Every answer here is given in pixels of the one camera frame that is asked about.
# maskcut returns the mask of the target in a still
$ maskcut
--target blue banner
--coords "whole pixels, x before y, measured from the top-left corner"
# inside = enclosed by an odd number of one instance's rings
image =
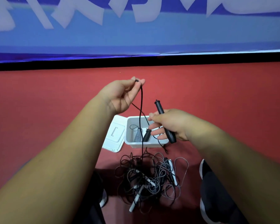
[[[0,0],[0,62],[280,49],[280,0]]]

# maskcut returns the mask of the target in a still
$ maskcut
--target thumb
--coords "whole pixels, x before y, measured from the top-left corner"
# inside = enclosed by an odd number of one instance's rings
[[[163,119],[163,115],[156,115],[154,113],[149,113],[149,117],[151,118],[152,121],[161,123]]]

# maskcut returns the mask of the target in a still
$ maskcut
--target person's right hand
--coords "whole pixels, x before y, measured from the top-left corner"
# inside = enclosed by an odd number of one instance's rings
[[[182,141],[188,141],[187,138],[187,127],[189,125],[189,118],[191,115],[178,109],[164,110],[164,114],[158,112],[149,114],[149,121],[154,121],[153,124],[149,125],[149,129],[155,129],[160,126],[164,126],[166,129],[175,133],[176,138]],[[151,132],[151,135],[158,135],[159,140],[167,139],[165,130],[163,127]]]

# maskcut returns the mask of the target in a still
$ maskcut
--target black handle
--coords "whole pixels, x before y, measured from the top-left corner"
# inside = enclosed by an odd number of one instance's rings
[[[156,106],[157,106],[157,110],[158,110],[159,114],[164,114],[164,110],[163,110],[163,108],[162,108],[162,105],[161,105],[160,101],[156,100],[156,101],[155,101],[155,104],[156,104]],[[173,133],[173,132],[167,130],[166,128],[164,128],[164,130],[165,130],[165,133],[166,133],[166,135],[167,135],[167,138],[168,138],[169,142],[170,142],[171,144],[175,143],[175,142],[176,142],[175,133]]]

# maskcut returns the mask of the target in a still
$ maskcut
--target white lid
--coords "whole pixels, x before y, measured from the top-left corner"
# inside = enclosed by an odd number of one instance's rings
[[[124,142],[124,135],[127,125],[127,118],[114,116],[108,129],[103,148],[111,152],[119,152]]]

